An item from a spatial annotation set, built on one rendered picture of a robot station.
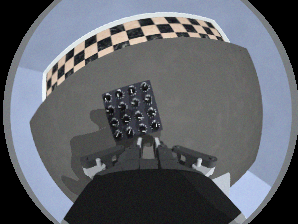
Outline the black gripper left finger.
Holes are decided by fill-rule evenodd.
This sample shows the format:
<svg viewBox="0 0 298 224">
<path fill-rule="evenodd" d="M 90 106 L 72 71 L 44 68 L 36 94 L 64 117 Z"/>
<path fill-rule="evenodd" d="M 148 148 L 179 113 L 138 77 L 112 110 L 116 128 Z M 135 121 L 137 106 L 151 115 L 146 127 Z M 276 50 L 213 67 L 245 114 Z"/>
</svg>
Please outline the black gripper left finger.
<svg viewBox="0 0 298 224">
<path fill-rule="evenodd" d="M 88 181 L 93 180 L 97 172 L 113 167 L 122 163 L 122 171 L 140 169 L 140 158 L 142 158 L 143 138 L 138 138 L 130 145 L 130 148 L 124 148 L 123 145 L 117 145 L 90 155 L 80 158 L 82 168 Z M 127 150 L 128 149 L 128 150 Z M 116 155 L 116 160 L 112 163 L 112 157 Z"/>
</svg>

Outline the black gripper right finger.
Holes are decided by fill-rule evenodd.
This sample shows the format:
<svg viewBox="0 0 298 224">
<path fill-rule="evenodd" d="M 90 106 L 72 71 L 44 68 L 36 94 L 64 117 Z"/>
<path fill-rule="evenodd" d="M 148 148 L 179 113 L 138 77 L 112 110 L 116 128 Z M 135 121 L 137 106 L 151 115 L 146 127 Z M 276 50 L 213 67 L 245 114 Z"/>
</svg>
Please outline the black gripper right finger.
<svg viewBox="0 0 298 224">
<path fill-rule="evenodd" d="M 197 152 L 183 146 L 175 145 L 173 149 L 164 145 L 163 141 L 153 138 L 154 157 L 159 157 L 160 169 L 178 169 L 178 164 L 202 172 L 211 179 L 214 172 L 217 158 L 201 152 Z M 185 156 L 185 162 L 181 160 L 181 155 Z"/>
</svg>

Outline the black knob box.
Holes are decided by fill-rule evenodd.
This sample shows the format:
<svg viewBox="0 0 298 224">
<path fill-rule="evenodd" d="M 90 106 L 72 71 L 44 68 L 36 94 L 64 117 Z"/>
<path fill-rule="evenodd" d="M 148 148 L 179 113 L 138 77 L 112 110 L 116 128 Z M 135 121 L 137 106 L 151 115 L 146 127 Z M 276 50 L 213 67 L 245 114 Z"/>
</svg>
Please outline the black knob box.
<svg viewBox="0 0 298 224">
<path fill-rule="evenodd" d="M 115 142 L 163 130 L 150 80 L 112 90 L 102 98 Z"/>
</svg>

